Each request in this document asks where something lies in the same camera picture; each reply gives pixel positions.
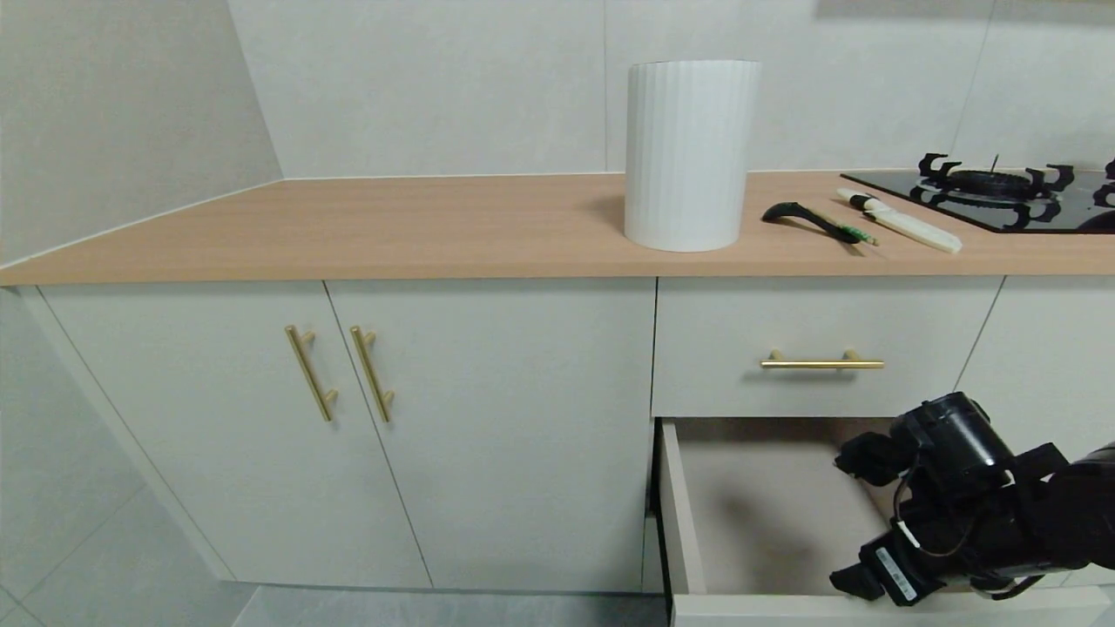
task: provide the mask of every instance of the kitchen counter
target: kitchen counter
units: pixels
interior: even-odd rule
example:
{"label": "kitchen counter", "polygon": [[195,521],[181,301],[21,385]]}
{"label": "kitchen counter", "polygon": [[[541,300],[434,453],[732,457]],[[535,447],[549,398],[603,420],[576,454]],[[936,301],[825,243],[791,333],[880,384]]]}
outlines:
{"label": "kitchen counter", "polygon": [[[834,172],[748,177],[743,235],[668,253],[623,237],[623,176],[280,181],[139,222],[0,270],[0,284],[503,277],[1115,274],[1107,235],[997,234],[882,194],[961,238],[947,254],[872,224],[835,196]],[[847,247],[801,221],[797,201],[875,235]]]}

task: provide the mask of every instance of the gold bar handle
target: gold bar handle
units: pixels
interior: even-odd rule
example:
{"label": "gold bar handle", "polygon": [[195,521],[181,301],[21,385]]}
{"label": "gold bar handle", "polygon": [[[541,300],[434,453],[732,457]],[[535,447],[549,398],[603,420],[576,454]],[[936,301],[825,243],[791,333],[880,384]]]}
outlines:
{"label": "gold bar handle", "polygon": [[371,363],[371,355],[368,354],[368,346],[376,341],[376,334],[368,331],[363,332],[360,327],[352,327],[349,329],[352,334],[352,341],[356,344],[356,351],[360,356],[360,363],[363,364],[363,374],[368,377],[368,385],[371,386],[371,395],[376,397],[376,407],[379,408],[379,415],[384,416],[384,422],[391,422],[390,405],[391,401],[395,399],[395,393],[388,389],[382,392],[379,387],[379,377],[376,376],[376,366]]}
{"label": "gold bar handle", "polygon": [[333,422],[331,406],[337,401],[337,389],[333,388],[324,395],[321,394],[321,384],[318,383],[318,375],[313,372],[313,365],[310,364],[310,358],[306,355],[306,349],[313,341],[314,337],[313,331],[299,335],[298,328],[294,325],[287,327],[287,339],[290,340],[290,346],[294,349],[294,356],[298,357],[298,365],[302,367],[302,374],[306,375],[306,383],[310,385],[313,399],[318,402],[318,409],[321,409],[321,417],[327,423],[331,423]]}
{"label": "gold bar handle", "polygon": [[864,359],[851,348],[844,351],[843,359],[806,359],[789,360],[777,348],[770,350],[770,358],[759,361],[767,369],[809,369],[809,370],[878,370],[886,363],[882,359]]}

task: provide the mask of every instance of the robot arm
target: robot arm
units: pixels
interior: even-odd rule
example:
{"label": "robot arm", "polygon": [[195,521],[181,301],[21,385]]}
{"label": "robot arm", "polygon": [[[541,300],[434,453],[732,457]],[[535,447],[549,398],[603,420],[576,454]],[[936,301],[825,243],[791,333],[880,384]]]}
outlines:
{"label": "robot arm", "polygon": [[899,416],[890,435],[846,442],[836,466],[876,486],[899,481],[890,531],[830,577],[843,592],[912,606],[968,583],[1005,599],[1049,572],[1115,568],[1115,444],[1073,464],[1053,444],[1014,455],[957,392]]}

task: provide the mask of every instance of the gas stove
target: gas stove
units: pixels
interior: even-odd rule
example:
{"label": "gas stove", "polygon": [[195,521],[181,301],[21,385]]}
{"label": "gas stove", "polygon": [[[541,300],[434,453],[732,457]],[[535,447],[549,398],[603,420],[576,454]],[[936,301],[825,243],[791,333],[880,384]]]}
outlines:
{"label": "gas stove", "polygon": [[1049,164],[1018,172],[960,170],[927,154],[918,170],[841,176],[997,233],[1115,233],[1115,160],[1105,171]]}

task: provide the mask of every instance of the ribbed white vase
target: ribbed white vase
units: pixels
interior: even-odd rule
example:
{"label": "ribbed white vase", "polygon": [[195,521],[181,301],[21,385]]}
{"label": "ribbed white vase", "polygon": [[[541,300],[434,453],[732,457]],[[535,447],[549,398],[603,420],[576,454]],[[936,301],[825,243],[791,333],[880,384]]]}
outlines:
{"label": "ribbed white vase", "polygon": [[659,250],[739,239],[759,64],[666,61],[628,73],[623,231]]}

